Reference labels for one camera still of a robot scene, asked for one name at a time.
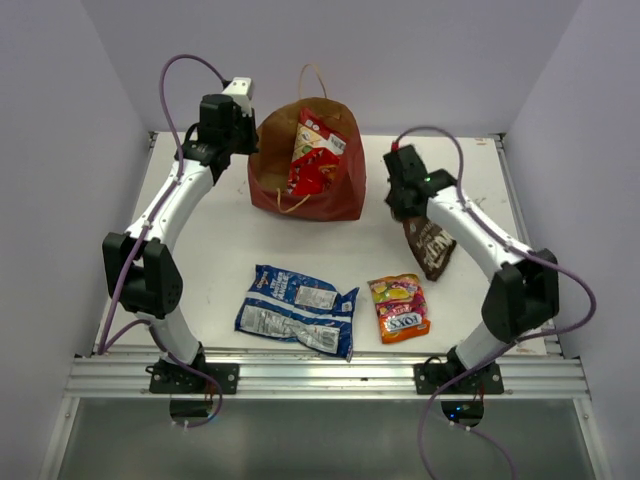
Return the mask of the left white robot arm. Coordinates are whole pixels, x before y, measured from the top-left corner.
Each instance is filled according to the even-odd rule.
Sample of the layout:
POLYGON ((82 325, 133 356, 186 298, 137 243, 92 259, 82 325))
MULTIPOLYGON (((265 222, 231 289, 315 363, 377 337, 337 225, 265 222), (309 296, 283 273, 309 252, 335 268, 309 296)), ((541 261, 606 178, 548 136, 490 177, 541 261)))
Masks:
POLYGON ((149 327, 166 362, 176 364, 173 381, 189 393, 205 386, 208 369, 196 360, 201 344, 180 309, 184 283, 173 250, 232 156, 257 150, 248 87, 233 82, 220 94, 203 96, 199 120, 177 141, 171 170, 152 203, 125 232, 108 234, 102 244, 112 304, 149 327))

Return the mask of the red white chips bag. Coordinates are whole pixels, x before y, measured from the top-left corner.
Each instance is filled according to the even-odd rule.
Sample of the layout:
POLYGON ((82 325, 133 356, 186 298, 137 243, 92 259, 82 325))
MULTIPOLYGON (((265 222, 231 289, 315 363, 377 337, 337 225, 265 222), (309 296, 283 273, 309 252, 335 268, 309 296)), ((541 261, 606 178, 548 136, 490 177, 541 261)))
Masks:
POLYGON ((327 127, 311 109, 304 107, 300 110, 292 152, 293 161, 318 148, 326 148, 334 155, 341 156, 346 145, 346 138, 327 127))

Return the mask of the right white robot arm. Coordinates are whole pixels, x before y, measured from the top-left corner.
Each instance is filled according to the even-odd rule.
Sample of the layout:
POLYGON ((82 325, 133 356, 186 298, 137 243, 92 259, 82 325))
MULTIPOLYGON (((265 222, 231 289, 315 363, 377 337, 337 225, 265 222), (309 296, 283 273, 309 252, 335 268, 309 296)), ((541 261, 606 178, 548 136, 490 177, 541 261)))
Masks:
POLYGON ((497 227, 448 171, 429 172, 412 145, 394 144, 384 163, 390 184, 386 203, 395 218, 421 217, 443 228, 489 282, 480 324, 444 363, 424 366, 433 384, 447 382, 454 391, 468 392, 480 382, 484 362, 558 313, 557 259, 547 249, 530 250, 497 227))

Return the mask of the brown kettle chips bag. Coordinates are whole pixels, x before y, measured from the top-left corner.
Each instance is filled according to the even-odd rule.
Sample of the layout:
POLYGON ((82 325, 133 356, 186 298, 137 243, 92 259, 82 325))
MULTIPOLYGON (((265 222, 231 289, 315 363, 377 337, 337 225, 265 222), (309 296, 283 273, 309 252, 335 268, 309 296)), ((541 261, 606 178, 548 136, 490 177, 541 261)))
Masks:
POLYGON ((405 207, 392 192, 385 202, 393 219, 402 224, 406 242, 425 278, 437 281, 449 265, 457 242, 427 217, 425 204, 405 207))

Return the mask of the blue white snack bag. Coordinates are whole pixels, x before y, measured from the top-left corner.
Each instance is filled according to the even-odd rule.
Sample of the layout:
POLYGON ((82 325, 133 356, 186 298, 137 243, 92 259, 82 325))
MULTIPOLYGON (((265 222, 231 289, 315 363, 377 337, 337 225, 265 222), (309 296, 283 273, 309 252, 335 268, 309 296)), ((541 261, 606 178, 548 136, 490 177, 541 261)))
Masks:
POLYGON ((257 265, 235 318, 235 330, 296 343, 350 361, 359 289, 346 293, 326 281, 271 265, 257 265))

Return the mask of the red paper bag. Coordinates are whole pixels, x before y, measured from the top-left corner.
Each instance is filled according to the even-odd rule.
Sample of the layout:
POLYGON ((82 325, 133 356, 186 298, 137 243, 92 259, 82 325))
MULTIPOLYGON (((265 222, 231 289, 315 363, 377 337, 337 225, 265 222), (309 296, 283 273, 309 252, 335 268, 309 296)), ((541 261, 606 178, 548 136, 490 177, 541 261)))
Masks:
POLYGON ((332 99, 319 68, 318 96, 269 114, 258 127, 258 152, 248 160, 251 202, 261 210, 312 221, 354 221, 366 195, 366 162, 352 111, 332 99))

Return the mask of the red assorted candy bag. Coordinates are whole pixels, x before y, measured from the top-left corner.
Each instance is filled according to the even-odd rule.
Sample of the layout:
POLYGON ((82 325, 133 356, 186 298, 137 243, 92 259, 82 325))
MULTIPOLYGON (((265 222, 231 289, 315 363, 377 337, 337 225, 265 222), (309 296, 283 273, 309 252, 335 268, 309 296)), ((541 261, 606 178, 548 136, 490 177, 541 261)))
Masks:
POLYGON ((298 196, 325 192, 335 179, 339 163, 340 157, 326 148, 311 150, 291 163, 287 192, 298 196))

